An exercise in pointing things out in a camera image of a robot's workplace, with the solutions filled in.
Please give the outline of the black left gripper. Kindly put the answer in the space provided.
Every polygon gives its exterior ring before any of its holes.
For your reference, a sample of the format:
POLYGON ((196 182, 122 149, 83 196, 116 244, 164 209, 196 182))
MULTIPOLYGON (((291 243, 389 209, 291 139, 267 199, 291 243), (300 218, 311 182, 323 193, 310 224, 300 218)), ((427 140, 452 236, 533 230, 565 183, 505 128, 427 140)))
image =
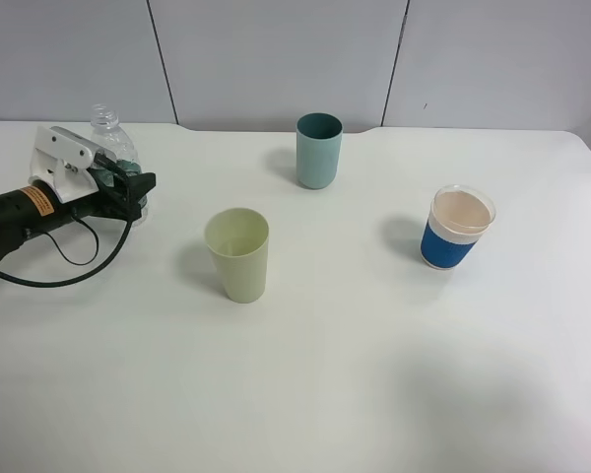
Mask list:
POLYGON ((93 194, 61 203, 47 183, 35 180, 32 186, 44 193, 53 205, 54 212, 45 217, 35 217, 29 224, 29 236, 50 233, 86 217, 116 221, 126 221, 128 217, 129 220, 140 220, 143 209, 141 201, 155 188, 156 183, 153 172, 126 174, 124 182, 115 179, 112 187, 102 184, 93 194))

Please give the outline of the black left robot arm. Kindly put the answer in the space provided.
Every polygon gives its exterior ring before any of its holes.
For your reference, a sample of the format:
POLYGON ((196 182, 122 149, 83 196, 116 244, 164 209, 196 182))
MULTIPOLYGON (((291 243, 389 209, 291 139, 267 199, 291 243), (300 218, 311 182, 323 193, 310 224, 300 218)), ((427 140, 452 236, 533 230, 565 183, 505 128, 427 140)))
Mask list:
POLYGON ((86 217, 125 221, 128 219, 126 189, 141 199, 156 186, 156 175, 146 172, 120 179, 112 187, 68 203, 59 201, 53 189, 36 180, 24 188, 0 194, 0 261, 27 240, 49 233, 86 217))

